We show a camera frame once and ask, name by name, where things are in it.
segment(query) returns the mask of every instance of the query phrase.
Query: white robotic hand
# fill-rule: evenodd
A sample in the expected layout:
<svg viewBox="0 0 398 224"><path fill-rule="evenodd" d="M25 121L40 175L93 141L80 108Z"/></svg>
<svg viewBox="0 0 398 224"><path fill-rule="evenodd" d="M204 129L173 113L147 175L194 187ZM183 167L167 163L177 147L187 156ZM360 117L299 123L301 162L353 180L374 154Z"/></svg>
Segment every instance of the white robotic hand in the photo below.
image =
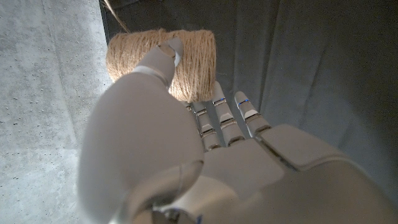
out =
<svg viewBox="0 0 398 224"><path fill-rule="evenodd" d="M184 108L167 92L181 55L178 39L160 44L96 105L80 158L83 222L398 223L346 155L297 128L270 127L244 93L235 102L250 139L219 83L218 124L203 103Z"/></svg>

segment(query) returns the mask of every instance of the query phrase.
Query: spool of twine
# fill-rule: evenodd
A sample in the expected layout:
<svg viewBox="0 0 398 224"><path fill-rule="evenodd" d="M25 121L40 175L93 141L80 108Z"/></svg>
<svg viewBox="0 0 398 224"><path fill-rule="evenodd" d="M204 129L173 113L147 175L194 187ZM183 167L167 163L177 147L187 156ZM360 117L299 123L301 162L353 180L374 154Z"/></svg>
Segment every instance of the spool of twine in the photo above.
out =
<svg viewBox="0 0 398 224"><path fill-rule="evenodd" d="M151 48L173 37L181 39L184 52L175 68L169 93L189 103L210 100L216 79L216 44L214 34L208 30L159 29L115 35L106 54L106 67L112 80L131 73Z"/></svg>

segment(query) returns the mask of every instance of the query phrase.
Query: concrete wall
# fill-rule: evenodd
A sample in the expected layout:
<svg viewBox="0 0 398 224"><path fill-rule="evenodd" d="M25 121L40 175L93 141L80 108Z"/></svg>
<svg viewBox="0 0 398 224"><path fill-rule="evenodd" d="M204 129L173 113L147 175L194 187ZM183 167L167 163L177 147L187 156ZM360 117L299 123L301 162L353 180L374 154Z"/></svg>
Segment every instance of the concrete wall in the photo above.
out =
<svg viewBox="0 0 398 224"><path fill-rule="evenodd" d="M90 109L111 80L98 1L0 2L0 223L77 223Z"/></svg>

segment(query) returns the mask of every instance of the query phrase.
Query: gray backdrop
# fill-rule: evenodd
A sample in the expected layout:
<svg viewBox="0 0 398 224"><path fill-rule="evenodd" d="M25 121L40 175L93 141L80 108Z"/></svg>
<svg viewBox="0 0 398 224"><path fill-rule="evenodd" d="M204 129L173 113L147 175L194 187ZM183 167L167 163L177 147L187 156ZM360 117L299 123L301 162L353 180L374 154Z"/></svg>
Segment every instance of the gray backdrop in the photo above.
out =
<svg viewBox="0 0 398 224"><path fill-rule="evenodd" d="M241 90L270 124L340 148L398 205L397 2L142 0L116 12L131 31L212 30L230 104ZM122 31L103 19L108 40Z"/></svg>

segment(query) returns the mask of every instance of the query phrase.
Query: jute twine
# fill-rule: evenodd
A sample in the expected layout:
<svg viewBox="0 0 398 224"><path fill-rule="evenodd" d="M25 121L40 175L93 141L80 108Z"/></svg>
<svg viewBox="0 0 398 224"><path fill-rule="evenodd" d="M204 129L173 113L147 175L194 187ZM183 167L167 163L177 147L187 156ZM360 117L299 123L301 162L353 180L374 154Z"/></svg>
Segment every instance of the jute twine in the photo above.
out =
<svg viewBox="0 0 398 224"><path fill-rule="evenodd" d="M112 80L131 73L151 48L173 37L182 40L184 52L169 93L189 103L210 100L216 79L216 44L214 34L208 30L160 29L117 34L109 42L106 54L106 67Z"/></svg>

